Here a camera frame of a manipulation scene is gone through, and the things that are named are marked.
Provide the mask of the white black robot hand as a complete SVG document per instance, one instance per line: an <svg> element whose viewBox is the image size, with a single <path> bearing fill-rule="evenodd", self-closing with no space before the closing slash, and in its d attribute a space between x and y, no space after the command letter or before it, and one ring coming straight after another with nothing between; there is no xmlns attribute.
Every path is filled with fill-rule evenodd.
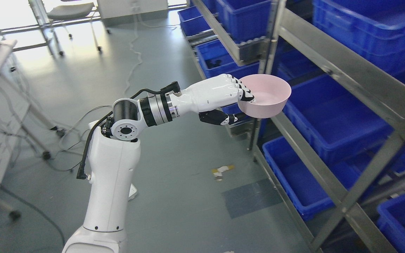
<svg viewBox="0 0 405 253"><path fill-rule="evenodd" d="M172 93L169 98L180 116L198 113L201 122L212 125L232 125L246 117L244 113L226 114L219 107L255 99L251 90L230 74L202 80L183 89L180 96Z"/></svg>

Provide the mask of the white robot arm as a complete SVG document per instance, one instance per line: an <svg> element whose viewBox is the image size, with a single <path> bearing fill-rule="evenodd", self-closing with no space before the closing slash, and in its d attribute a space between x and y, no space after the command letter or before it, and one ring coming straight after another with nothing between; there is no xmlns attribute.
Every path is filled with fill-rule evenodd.
<svg viewBox="0 0 405 253"><path fill-rule="evenodd" d="M77 179L91 192L84 222L64 245L64 253L126 253L126 213L134 171L141 156L139 135L179 116L176 96L119 99L110 113L89 124Z"/></svg>

